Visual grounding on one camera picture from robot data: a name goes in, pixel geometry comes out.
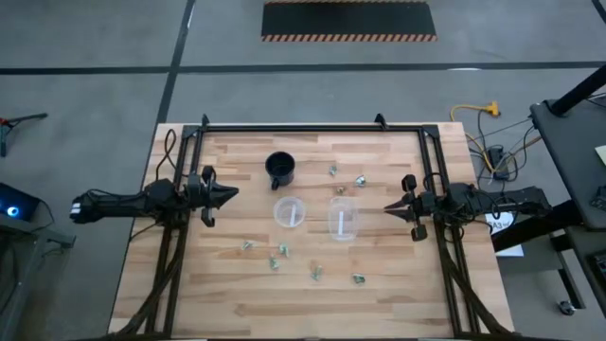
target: black mat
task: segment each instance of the black mat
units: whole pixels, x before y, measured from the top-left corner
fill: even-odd
[[[268,1],[263,42],[434,42],[429,5],[420,1]]]

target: gray floor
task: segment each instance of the gray floor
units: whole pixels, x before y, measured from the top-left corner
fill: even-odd
[[[169,65],[185,7],[178,1],[0,0],[1,67]],[[262,1],[198,0],[183,64],[573,62],[606,58],[606,25],[589,0],[430,1],[435,45],[262,44]],[[441,121],[456,104],[498,100],[490,132],[524,119],[591,69],[181,75],[168,122]],[[0,76],[0,113],[48,112],[12,136],[0,181],[51,204],[57,227],[78,235],[67,255],[48,258],[19,339],[66,340],[107,329],[131,222],[74,225],[71,200],[89,188],[136,191],[166,75]],[[477,133],[476,114],[456,118]],[[529,123],[489,138],[510,146]],[[509,188],[538,186],[551,204],[568,198],[544,144]],[[606,323],[574,257],[567,258],[588,309],[562,316],[556,272],[503,271],[516,330],[596,340]]]

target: clear plastic cup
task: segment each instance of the clear plastic cup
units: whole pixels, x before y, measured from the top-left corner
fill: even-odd
[[[295,227],[305,219],[305,204],[299,198],[284,197],[274,205],[274,219],[284,227]]]
[[[333,239],[348,242],[358,235],[358,209],[352,198],[335,197],[330,200],[329,232]]]

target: black mug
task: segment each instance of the black mug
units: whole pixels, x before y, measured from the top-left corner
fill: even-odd
[[[272,182],[272,190],[286,186],[294,179],[294,158],[285,152],[275,152],[265,161],[265,170]]]

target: wooden table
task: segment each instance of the wooden table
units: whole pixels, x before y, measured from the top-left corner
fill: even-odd
[[[180,134],[182,125],[159,125],[146,184],[154,178],[170,128]],[[451,182],[473,183],[462,125],[439,123],[439,129]],[[419,183],[423,178],[415,134],[205,134],[203,145],[201,163],[214,166],[218,182],[240,188],[240,194],[216,211],[216,227],[205,227],[199,212],[191,219],[173,337],[452,335],[431,219],[425,219],[427,240],[412,242],[412,225],[383,213],[384,206],[403,195],[400,182],[405,174],[415,174]],[[434,156],[431,142],[429,150]],[[291,153],[296,168],[288,187],[271,191],[264,162],[275,151]],[[434,157],[432,162],[436,169]],[[331,165],[338,168],[334,177],[329,175]],[[172,174],[172,167],[163,165],[161,177]],[[360,174],[366,176],[365,188],[353,186]],[[338,187],[346,188],[345,195],[355,199],[360,212],[353,242],[336,242],[328,232],[329,201]],[[296,196],[307,206],[305,221],[296,228],[274,221],[274,204],[284,196]],[[150,222],[137,220],[133,233]],[[465,228],[472,286],[500,323],[512,330],[489,231],[481,224]],[[110,331],[121,328],[149,293],[161,235],[162,229],[155,228],[131,242]],[[241,250],[245,241],[254,247]],[[289,245],[291,256],[278,257],[280,268],[273,271],[268,258],[277,254],[281,242]],[[324,268],[319,281],[311,278],[315,265]],[[366,283],[356,285],[352,273],[364,274]],[[465,321],[460,293],[457,300]]]

